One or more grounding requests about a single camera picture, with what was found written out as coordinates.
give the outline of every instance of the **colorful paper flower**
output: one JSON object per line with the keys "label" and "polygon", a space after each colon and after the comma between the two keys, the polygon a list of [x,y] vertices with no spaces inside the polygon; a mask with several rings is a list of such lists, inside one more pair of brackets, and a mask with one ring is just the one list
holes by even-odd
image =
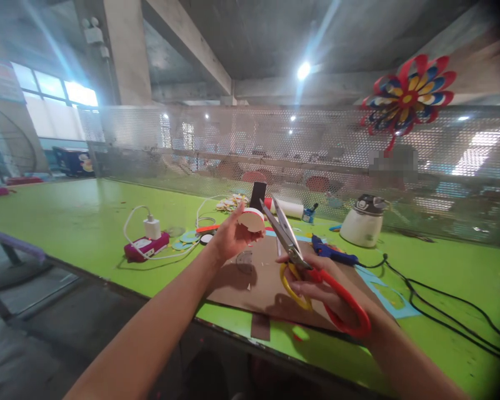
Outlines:
{"label": "colorful paper flower", "polygon": [[398,136],[407,135],[415,124],[435,121],[439,108],[454,98],[453,92],[444,90],[457,76],[453,71],[443,72],[449,59],[444,56],[428,63],[428,56],[421,54],[406,62],[397,75],[384,76],[374,84],[374,95],[363,101],[363,108],[372,112],[361,125],[368,126],[370,135],[376,131],[392,135],[386,156]]}

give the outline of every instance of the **yellow scissors handle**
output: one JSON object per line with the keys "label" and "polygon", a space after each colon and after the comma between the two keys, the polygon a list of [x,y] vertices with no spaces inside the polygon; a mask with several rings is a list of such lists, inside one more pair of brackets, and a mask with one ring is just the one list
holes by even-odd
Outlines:
{"label": "yellow scissors handle", "polygon": [[290,263],[290,262],[283,263],[279,269],[279,277],[282,280],[283,287],[285,288],[287,293],[289,293],[289,295],[293,298],[294,301],[296,301],[296,303],[300,307],[302,307],[304,310],[307,310],[307,311],[313,311],[313,306],[311,305],[311,299],[304,296],[305,301],[302,300],[300,297],[298,297],[296,295],[296,293],[293,292],[293,289],[291,289],[291,287],[289,286],[289,282],[287,282],[287,278],[285,277],[285,269],[287,268],[288,265],[289,265],[289,269],[293,273],[296,280],[297,281],[302,280],[302,277],[298,273],[298,271],[293,263]]}

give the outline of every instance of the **green table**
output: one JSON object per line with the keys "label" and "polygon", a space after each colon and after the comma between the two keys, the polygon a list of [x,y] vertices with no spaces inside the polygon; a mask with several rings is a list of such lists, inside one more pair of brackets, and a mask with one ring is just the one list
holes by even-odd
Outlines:
{"label": "green table", "polygon": [[[0,197],[0,232],[39,246],[51,257],[147,297],[167,285],[200,249],[181,259],[144,264],[128,264],[122,258],[126,243],[122,227],[133,207],[140,204],[150,207],[162,222],[162,228],[180,226],[192,230],[196,211],[203,201],[200,197],[103,179],[38,184],[18,187],[16,191]],[[213,211],[215,204],[216,201],[209,201],[202,212],[219,222],[226,216]],[[139,211],[129,226],[131,238],[142,236],[142,219]],[[325,220],[316,220],[315,226],[303,222],[293,222],[293,226],[304,233],[326,237],[329,243],[356,254],[366,265],[379,262],[381,252],[386,252],[391,264],[403,274],[475,303],[500,328],[498,248],[441,239],[425,243],[382,233],[378,250],[369,250],[353,246],[338,233],[330,232],[330,224]],[[160,253],[164,254],[175,253],[168,249]],[[382,280],[408,297],[404,283],[390,270],[385,271]],[[500,346],[500,339],[472,308],[426,290],[419,292]],[[249,312],[206,303],[198,310],[197,317],[229,333],[250,338]],[[498,383],[500,360],[424,316],[400,319],[399,323],[473,397],[486,396]],[[365,349],[312,329],[306,331],[310,339],[297,342],[293,340],[291,324],[272,321],[270,342],[255,339],[250,342],[376,392],[393,394]]]}

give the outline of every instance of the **electric kettle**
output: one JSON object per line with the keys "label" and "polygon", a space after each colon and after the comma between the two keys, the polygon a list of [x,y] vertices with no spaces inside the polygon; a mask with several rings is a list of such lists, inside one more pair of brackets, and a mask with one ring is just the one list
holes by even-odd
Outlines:
{"label": "electric kettle", "polygon": [[386,201],[381,197],[363,194],[346,215],[341,237],[361,247],[374,247],[382,229]]}

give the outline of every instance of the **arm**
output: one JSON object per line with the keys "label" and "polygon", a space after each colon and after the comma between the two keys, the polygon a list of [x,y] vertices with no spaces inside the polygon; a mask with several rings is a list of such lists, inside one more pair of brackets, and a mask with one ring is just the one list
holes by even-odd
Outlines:
{"label": "arm", "polygon": [[227,259],[263,237],[237,223],[239,207],[169,285],[122,328],[65,399],[146,398],[191,322],[213,276]]}
{"label": "arm", "polygon": [[[277,262],[284,262],[281,257]],[[449,379],[415,344],[403,333],[398,324],[389,318],[372,300],[359,290],[329,258],[316,254],[304,254],[311,266],[325,269],[348,290],[367,312],[372,331],[363,339],[380,369],[387,375],[401,399],[467,399],[468,396]],[[296,282],[286,272],[291,288],[298,295],[306,295],[322,301],[345,322],[355,325],[354,312],[325,284]]]}

